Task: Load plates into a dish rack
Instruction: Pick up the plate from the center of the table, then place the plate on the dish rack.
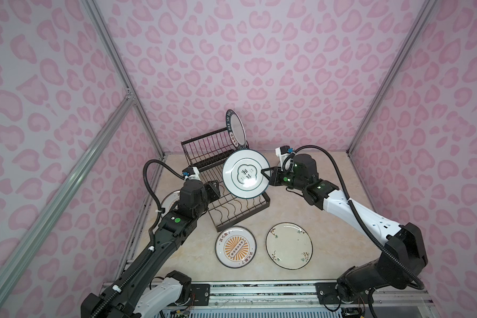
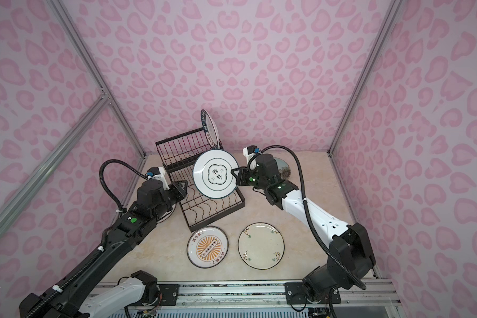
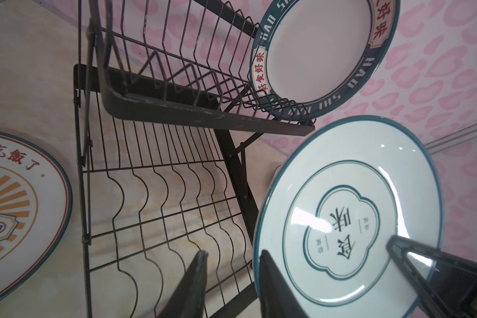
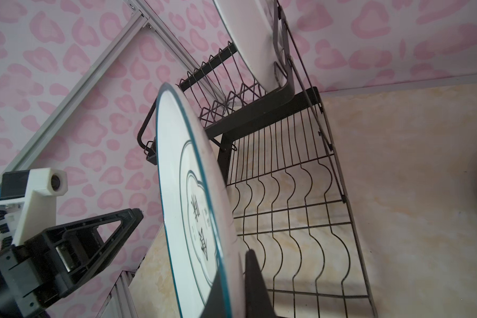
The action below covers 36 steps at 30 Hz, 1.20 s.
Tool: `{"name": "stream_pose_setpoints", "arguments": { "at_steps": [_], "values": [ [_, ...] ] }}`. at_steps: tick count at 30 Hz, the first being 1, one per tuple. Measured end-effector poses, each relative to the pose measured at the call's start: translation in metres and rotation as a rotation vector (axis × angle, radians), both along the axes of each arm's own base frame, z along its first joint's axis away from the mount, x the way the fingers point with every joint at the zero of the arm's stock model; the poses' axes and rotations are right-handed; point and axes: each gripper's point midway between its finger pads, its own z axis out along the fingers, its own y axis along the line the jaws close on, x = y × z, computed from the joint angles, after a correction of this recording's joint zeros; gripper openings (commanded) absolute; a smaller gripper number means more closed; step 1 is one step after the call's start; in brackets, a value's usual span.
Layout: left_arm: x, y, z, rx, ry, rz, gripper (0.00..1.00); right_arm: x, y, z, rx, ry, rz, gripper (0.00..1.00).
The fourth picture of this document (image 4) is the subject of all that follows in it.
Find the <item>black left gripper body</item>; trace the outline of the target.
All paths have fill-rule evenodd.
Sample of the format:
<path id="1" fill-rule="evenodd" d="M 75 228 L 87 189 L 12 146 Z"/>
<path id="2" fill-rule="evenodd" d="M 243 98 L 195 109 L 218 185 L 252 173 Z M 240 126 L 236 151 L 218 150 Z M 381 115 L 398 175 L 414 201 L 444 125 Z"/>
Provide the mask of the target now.
<path id="1" fill-rule="evenodd" d="M 0 317 L 43 316 L 79 288 L 70 275 L 81 265 L 83 245 L 76 235 L 55 241 L 39 234 L 0 252 Z"/>

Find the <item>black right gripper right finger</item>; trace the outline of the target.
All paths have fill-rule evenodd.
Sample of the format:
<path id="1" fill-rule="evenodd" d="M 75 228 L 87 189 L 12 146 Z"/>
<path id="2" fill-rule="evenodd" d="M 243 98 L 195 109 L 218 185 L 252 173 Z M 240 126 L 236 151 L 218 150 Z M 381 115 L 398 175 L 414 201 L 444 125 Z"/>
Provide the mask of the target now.
<path id="1" fill-rule="evenodd" d="M 250 249 L 245 254 L 246 317 L 276 318 L 276 313 L 262 276 L 256 253 Z"/>

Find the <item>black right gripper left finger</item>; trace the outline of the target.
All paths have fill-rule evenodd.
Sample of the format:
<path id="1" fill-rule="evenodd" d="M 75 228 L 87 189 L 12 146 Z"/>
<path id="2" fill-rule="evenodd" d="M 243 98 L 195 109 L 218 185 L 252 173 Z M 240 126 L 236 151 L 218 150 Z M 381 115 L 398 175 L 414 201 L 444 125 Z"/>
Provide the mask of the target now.
<path id="1" fill-rule="evenodd" d="M 225 318 L 225 301 L 223 298 L 223 288 L 221 284 L 221 274 L 216 274 L 200 318 Z"/>

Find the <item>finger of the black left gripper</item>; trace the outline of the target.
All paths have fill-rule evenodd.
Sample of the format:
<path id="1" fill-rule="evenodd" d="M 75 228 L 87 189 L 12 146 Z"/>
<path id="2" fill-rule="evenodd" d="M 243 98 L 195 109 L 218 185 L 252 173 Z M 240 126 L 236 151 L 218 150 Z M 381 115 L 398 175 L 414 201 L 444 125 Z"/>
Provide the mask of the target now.
<path id="1" fill-rule="evenodd" d="M 57 293 L 71 294 L 103 272 L 142 220 L 140 209 L 123 209 L 44 230 L 42 256 Z"/>

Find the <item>white plate quatrefoil emblem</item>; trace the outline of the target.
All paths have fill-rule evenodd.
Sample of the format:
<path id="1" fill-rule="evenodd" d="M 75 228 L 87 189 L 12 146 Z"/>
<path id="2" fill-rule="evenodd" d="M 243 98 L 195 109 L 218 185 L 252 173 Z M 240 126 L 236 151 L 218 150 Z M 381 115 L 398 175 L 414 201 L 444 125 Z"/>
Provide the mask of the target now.
<path id="1" fill-rule="evenodd" d="M 242 262 L 223 176 L 200 120 L 170 83 L 162 85 L 156 100 L 156 150 L 180 316 L 200 317 L 221 274 L 226 317 L 244 317 Z"/>

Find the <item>dark green rim plate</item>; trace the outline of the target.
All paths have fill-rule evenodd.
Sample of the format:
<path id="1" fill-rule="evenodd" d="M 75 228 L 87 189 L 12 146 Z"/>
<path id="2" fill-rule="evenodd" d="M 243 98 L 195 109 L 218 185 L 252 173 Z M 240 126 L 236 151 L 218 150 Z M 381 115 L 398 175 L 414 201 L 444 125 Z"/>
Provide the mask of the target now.
<path id="1" fill-rule="evenodd" d="M 284 85 L 277 1 L 216 0 L 231 40 L 254 79 L 268 93 Z"/>

